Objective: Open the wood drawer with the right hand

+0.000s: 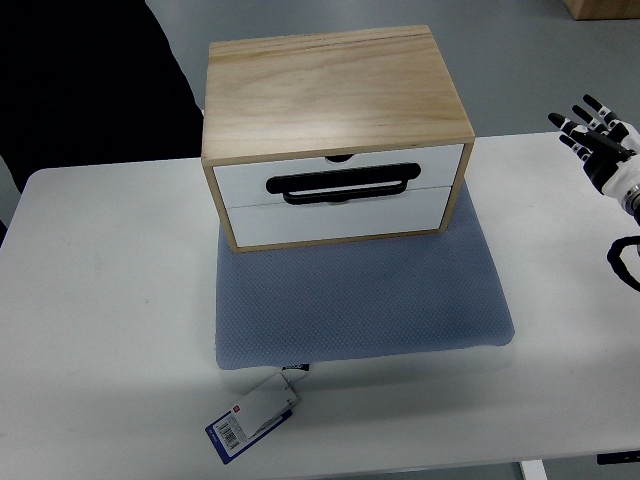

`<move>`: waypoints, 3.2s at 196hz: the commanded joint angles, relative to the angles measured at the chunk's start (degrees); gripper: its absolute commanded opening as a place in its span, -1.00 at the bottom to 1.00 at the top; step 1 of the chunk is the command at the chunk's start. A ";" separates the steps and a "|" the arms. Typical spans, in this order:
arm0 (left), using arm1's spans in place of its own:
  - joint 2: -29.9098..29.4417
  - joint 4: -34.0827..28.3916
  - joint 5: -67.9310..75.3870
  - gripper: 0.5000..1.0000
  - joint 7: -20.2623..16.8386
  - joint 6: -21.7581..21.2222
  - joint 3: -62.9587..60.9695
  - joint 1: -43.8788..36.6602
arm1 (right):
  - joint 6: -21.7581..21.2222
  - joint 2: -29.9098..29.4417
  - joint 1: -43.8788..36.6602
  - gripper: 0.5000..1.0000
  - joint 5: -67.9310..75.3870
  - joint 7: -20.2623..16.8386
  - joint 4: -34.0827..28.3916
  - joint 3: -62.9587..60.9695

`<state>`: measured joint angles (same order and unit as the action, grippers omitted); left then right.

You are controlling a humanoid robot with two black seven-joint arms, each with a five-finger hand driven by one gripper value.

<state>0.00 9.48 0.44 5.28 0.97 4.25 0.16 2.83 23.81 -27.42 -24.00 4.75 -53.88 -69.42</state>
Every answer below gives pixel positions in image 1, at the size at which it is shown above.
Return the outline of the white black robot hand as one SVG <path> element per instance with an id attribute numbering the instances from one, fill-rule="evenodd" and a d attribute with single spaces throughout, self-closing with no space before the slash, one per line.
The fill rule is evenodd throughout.
<path id="1" fill-rule="evenodd" d="M 639 131 L 594 97 L 584 95 L 583 101 L 596 116 L 574 105 L 581 123 L 554 112 L 548 119 L 560 131 L 560 142 L 582 161 L 595 189 L 623 205 L 639 191 Z"/>

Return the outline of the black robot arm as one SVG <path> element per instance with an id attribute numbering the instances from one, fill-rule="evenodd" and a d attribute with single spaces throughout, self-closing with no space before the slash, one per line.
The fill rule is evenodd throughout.
<path id="1" fill-rule="evenodd" d="M 633 185 L 626 189 L 619 203 L 622 209 L 640 225 L 640 187 Z"/>

